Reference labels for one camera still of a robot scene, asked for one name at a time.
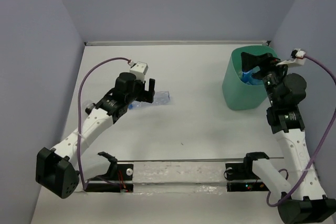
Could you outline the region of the small blue-label bottle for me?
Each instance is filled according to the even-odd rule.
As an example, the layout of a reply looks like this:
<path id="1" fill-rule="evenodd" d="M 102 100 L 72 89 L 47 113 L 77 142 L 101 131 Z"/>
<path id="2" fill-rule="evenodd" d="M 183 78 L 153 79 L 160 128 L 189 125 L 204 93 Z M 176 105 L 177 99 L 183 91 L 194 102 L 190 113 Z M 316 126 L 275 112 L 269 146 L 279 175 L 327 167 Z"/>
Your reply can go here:
<path id="1" fill-rule="evenodd" d="M 262 80 L 255 79 L 253 77 L 253 74 L 257 73 L 259 70 L 260 70 L 259 67 L 253 68 L 247 72 L 244 72 L 241 70 L 238 72 L 238 77 L 245 84 L 254 85 L 254 86 L 262 85 Z"/>

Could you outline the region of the large crushed blue-label bottle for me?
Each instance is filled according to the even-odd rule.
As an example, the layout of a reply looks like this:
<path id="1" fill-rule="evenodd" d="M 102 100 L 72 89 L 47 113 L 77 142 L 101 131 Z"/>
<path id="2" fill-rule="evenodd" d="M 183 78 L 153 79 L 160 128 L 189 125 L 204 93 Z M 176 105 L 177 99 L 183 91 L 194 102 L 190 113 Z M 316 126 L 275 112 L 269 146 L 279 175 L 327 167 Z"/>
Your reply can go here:
<path id="1" fill-rule="evenodd" d="M 134 101 L 128 106 L 129 110 L 144 109 L 151 106 L 167 105 L 170 102 L 170 93 L 168 91 L 159 91 L 154 95 L 152 103 Z"/>

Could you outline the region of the green plastic bin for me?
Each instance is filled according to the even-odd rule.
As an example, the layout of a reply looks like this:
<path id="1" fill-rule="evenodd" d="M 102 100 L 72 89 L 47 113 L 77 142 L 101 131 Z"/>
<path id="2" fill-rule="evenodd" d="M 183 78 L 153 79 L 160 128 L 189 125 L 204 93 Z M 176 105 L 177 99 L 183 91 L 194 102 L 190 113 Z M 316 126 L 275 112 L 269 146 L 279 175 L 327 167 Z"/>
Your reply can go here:
<path id="1" fill-rule="evenodd" d="M 233 50 L 222 84 L 225 102 L 231 110 L 254 109 L 260 106 L 267 98 L 264 84 L 257 86 L 248 85 L 239 79 L 238 72 L 242 70 L 240 56 L 242 52 L 252 55 L 271 53 L 277 57 L 272 48 L 262 45 L 245 46 Z"/>

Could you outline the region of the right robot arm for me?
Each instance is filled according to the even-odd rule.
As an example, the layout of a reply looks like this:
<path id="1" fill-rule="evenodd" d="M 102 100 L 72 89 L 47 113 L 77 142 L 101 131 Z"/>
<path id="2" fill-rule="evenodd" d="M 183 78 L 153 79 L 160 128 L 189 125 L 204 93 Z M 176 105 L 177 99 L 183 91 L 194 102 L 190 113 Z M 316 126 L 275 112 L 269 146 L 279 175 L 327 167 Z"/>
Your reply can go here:
<path id="1" fill-rule="evenodd" d="M 289 60 L 282 61 L 271 53 L 259 56 L 241 53 L 242 70 L 259 68 L 252 74 L 263 82 L 270 102 L 267 121 L 279 144 L 285 161 L 286 176 L 282 176 L 263 152 L 246 154 L 241 171 L 248 178 L 257 176 L 268 188 L 269 207 L 278 210 L 283 223 L 322 223 L 335 213 L 335 199 L 326 195 L 313 166 L 317 154 L 335 121 L 332 117 L 313 155 L 309 155 L 305 125 L 298 104 L 306 97 L 307 83 L 288 68 L 302 66 L 305 60 L 316 60 L 305 51 L 295 49 Z"/>

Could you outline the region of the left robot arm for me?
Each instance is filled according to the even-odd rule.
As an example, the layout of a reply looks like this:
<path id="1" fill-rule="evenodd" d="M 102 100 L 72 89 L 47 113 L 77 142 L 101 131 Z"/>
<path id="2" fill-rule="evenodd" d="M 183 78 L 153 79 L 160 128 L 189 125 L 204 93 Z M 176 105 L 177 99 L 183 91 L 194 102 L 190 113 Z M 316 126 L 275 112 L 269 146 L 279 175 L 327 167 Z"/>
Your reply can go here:
<path id="1" fill-rule="evenodd" d="M 118 160 L 107 152 L 98 156 L 106 159 L 89 176 L 84 174 L 81 156 L 109 127 L 113 126 L 134 101 L 152 103 L 155 79 L 140 80 L 135 74 L 123 72 L 114 87 L 88 109 L 85 120 L 78 119 L 78 127 L 64 140 L 48 149 L 42 148 L 36 159 L 36 182 L 60 197 L 68 198 L 79 184 L 101 177 L 111 179 L 118 170 Z"/>

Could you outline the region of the small clear bottle left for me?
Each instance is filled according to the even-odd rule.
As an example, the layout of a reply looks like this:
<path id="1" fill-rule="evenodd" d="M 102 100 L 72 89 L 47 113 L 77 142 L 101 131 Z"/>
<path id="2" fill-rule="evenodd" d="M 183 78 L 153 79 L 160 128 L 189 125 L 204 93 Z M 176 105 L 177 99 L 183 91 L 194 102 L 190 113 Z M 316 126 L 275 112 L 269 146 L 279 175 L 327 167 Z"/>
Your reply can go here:
<path id="1" fill-rule="evenodd" d="M 95 108 L 95 103 L 91 100 L 85 100 L 81 105 L 82 111 L 89 115 L 93 108 Z"/>

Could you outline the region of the left base plate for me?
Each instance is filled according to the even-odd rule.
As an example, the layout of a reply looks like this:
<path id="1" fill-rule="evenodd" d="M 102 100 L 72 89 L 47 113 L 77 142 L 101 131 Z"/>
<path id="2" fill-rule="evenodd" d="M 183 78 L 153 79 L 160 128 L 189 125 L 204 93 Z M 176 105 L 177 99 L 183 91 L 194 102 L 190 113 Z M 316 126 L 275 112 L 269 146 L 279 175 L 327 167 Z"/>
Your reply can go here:
<path id="1" fill-rule="evenodd" d="M 88 193 L 132 193 L 133 170 L 131 163 L 118 163 L 115 168 L 109 168 L 104 175 L 98 175 L 89 180 L 85 192 Z"/>

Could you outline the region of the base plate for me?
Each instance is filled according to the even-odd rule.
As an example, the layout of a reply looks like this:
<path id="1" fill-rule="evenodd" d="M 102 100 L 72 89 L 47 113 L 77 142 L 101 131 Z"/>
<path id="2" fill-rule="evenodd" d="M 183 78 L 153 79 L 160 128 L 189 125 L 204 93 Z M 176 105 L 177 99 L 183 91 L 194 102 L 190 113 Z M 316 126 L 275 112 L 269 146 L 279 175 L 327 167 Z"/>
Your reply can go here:
<path id="1" fill-rule="evenodd" d="M 256 175 L 245 170 L 243 163 L 226 163 L 223 173 L 229 193 L 268 191 L 267 186 Z"/>
<path id="2" fill-rule="evenodd" d="M 132 193 L 133 170 L 131 163 L 118 163 L 115 168 L 109 168 L 104 175 L 98 175 L 89 180 L 85 192 L 88 193 Z"/>

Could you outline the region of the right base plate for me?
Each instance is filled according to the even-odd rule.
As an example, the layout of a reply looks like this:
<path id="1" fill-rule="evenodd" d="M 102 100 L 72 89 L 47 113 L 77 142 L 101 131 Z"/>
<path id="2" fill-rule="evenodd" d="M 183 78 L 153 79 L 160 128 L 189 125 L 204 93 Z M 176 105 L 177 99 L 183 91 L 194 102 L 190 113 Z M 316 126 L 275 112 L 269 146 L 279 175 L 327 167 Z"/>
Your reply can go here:
<path id="1" fill-rule="evenodd" d="M 267 186 L 256 175 L 245 170 L 243 163 L 226 163 L 223 173 L 229 193 L 268 191 Z"/>

